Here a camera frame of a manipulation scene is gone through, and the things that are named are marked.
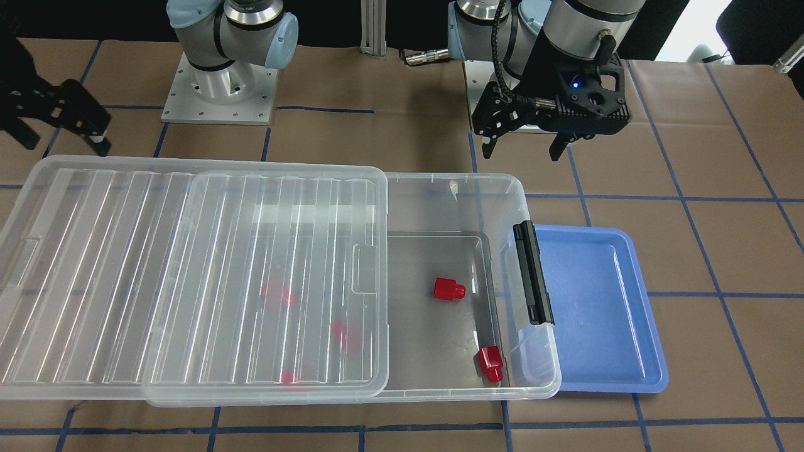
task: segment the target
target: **clear plastic box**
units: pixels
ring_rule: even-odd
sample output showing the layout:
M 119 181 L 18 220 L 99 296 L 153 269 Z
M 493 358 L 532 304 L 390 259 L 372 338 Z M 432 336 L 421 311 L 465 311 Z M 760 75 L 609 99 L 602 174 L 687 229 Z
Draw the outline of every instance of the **clear plastic box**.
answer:
M 0 398 L 550 397 L 553 325 L 528 322 L 511 231 L 527 218 L 507 175 L 45 158 L 0 234 Z M 466 299 L 429 297 L 450 274 Z M 492 343 L 501 384 L 474 361 Z

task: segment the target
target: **white mounting plate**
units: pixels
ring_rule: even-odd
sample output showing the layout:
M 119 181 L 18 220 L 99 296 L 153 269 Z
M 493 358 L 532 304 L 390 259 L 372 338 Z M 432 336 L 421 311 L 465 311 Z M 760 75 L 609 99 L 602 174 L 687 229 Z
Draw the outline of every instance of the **white mounting plate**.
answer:
M 217 105 L 201 99 L 193 89 L 190 63 L 182 54 L 162 111 L 162 122 L 179 124 L 270 125 L 277 98 L 279 71 L 250 64 L 256 81 L 251 97 L 235 104 Z
M 466 78 L 466 98 L 469 101 L 470 116 L 474 113 L 474 107 L 478 105 L 486 83 L 494 75 L 494 64 L 490 61 L 467 60 L 463 62 L 463 73 Z M 513 134 L 553 134 L 536 127 L 535 125 L 525 125 L 512 132 Z

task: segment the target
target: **tiled surface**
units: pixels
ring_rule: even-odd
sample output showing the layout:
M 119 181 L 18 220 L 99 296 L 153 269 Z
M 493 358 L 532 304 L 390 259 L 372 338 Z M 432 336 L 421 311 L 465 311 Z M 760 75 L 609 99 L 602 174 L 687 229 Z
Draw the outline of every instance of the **tiled surface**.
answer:
M 113 115 L 111 155 L 508 173 L 522 180 L 539 223 L 589 218 L 626 231 L 670 383 L 637 399 L 560 394 L 506 404 L 156 409 L 89 401 L 71 411 L 73 401 L 4 401 L 0 450 L 486 451 L 505 450 L 509 430 L 513 450 L 802 449 L 804 250 L 794 231 L 800 240 L 804 102 L 784 76 L 631 62 L 634 120 L 622 133 L 576 143 L 559 162 L 548 157 L 552 137 L 511 134 L 485 160 L 467 133 L 457 62 L 406 68 L 393 52 L 374 60 L 355 49 L 302 47 L 280 76 L 281 109 L 270 129 L 164 126 L 158 106 L 178 44 L 26 44 L 51 82 L 87 75 L 85 85 Z M 3 219 L 53 136 L 31 124 L 42 135 L 34 151 L 0 134 Z M 50 152 L 88 154 L 66 132 Z

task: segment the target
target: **box handle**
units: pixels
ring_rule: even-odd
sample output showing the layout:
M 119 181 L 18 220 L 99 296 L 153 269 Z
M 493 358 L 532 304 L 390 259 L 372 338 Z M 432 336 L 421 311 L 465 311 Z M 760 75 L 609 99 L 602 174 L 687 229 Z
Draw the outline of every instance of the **box handle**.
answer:
M 525 220 L 514 225 L 516 253 L 519 256 L 519 270 L 522 272 L 522 283 L 525 287 L 527 316 L 531 324 L 556 324 L 550 307 L 550 294 L 544 284 L 542 262 L 539 259 L 539 242 L 533 222 Z

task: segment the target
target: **blue plastic tray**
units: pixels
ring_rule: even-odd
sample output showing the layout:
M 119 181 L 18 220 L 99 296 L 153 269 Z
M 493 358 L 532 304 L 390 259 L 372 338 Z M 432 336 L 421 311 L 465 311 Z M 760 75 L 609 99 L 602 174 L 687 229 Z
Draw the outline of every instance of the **blue plastic tray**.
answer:
M 660 392 L 667 363 L 634 242 L 611 228 L 536 226 L 561 391 Z

